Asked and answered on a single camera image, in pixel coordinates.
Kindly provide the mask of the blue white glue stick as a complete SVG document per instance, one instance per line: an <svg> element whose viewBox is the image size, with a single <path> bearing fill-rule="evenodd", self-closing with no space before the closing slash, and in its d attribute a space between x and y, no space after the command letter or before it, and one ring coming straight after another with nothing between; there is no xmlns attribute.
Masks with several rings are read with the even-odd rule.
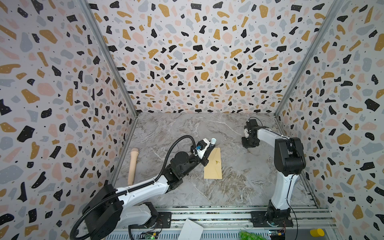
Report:
<svg viewBox="0 0 384 240"><path fill-rule="evenodd" d="M210 147L211 147L211 146L214 147L214 146L216 145L216 141L217 141L217 140L216 140L215 138L211 138L211 141L210 141Z"/></svg>

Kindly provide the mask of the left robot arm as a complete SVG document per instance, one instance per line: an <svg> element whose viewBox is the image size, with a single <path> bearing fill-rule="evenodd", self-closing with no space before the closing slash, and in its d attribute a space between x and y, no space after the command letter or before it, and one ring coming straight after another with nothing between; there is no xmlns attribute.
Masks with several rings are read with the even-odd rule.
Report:
<svg viewBox="0 0 384 240"><path fill-rule="evenodd" d="M70 238L101 240L116 227L151 228L159 213L148 199L176 189L182 184L183 177L199 164L206 166L215 146L215 139L203 139L196 147L191 147L190 154L176 153L158 178L117 189L111 184L103 186L84 207L79 219L80 223L85 223L88 233L79 237L77 227L73 227Z"/></svg>

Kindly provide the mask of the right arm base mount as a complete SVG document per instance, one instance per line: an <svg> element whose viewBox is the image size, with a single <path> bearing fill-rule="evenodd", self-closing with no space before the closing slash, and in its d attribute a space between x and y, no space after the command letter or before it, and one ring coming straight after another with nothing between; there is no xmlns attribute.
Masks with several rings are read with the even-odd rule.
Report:
<svg viewBox="0 0 384 240"><path fill-rule="evenodd" d="M293 227L290 210L284 211L252 211L251 223L254 228Z"/></svg>

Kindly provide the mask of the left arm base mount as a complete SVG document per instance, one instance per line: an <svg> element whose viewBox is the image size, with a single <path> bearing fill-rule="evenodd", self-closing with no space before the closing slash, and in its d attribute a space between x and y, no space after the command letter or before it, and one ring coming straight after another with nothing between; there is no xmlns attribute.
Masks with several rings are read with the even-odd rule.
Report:
<svg viewBox="0 0 384 240"><path fill-rule="evenodd" d="M154 217L144 224L144 227L147 229L152 228L162 228L169 229L172 222L172 213L171 212L158 212Z"/></svg>

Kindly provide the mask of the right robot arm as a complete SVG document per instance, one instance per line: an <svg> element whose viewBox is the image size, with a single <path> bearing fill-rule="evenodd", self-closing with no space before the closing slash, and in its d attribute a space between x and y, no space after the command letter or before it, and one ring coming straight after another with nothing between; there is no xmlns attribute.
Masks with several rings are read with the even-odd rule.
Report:
<svg viewBox="0 0 384 240"><path fill-rule="evenodd" d="M299 138L290 138L263 126L262 122L251 117L244 126L242 138L244 148L255 148L261 142L269 145L268 153L274 160L278 172L277 183L272 198L265 211L252 211L251 222L255 228L292 227L293 209L291 198L295 183L306 167L304 150Z"/></svg>

